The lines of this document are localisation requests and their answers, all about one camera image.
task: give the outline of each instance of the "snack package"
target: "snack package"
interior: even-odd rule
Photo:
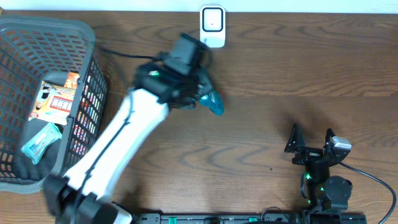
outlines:
[[[75,89],[42,82],[35,104],[29,116],[56,124],[67,125]]]
[[[22,152],[37,164],[43,156],[45,149],[53,142],[62,138],[62,134],[55,124],[48,123],[29,142],[22,147]]]
[[[67,81],[65,82],[63,87],[77,89],[77,80],[80,78],[80,75],[77,73],[70,72],[68,74]]]

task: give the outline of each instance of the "wooden table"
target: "wooden table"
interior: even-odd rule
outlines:
[[[169,50],[179,32],[199,36],[199,13],[47,12],[5,14],[87,22],[99,45],[124,53]],[[114,201],[165,213],[262,212],[304,207],[302,166],[284,147],[299,122],[309,146],[327,128],[353,143],[349,165],[398,190],[398,16],[228,13],[227,41],[214,50],[211,74],[225,100],[222,117],[199,106],[173,110],[118,182]],[[103,60],[111,79],[105,120],[118,109],[134,68],[145,60]],[[341,166],[353,183],[349,211],[378,222],[392,196]],[[0,223],[53,223],[42,193],[0,193]],[[388,223],[397,223],[395,211]]]

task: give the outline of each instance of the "wood grain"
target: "wood grain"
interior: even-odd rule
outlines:
[[[5,14],[87,22],[97,44],[155,55],[179,32],[199,35],[196,13],[48,12]],[[172,111],[147,139],[118,182],[114,201],[165,213],[262,212],[306,205],[303,167],[284,154],[294,122],[308,145],[322,146],[327,128],[353,143],[347,164],[398,190],[398,16],[229,13],[225,47],[214,50],[211,74],[226,102],[222,117],[198,107]],[[134,69],[145,60],[100,55],[111,82],[105,125]],[[391,205],[379,183],[340,166],[352,181],[349,211],[378,222]],[[52,223],[42,193],[0,193],[0,223]],[[387,223],[398,222],[394,212]]]

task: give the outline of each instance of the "light blue snack bar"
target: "light blue snack bar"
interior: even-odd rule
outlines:
[[[22,147],[22,152],[37,164],[43,156],[45,149],[53,142],[62,138],[62,134],[55,124],[48,123],[29,142]]]

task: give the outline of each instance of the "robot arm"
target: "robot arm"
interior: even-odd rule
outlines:
[[[138,67],[135,89],[128,91],[88,154],[63,177],[46,178],[47,205],[58,222],[131,222],[128,212],[109,203],[112,192],[124,168],[167,117],[169,108],[194,108],[199,101],[215,114],[223,113],[206,68],[200,65],[207,50],[200,41],[181,34],[170,53],[160,53],[155,61]]]

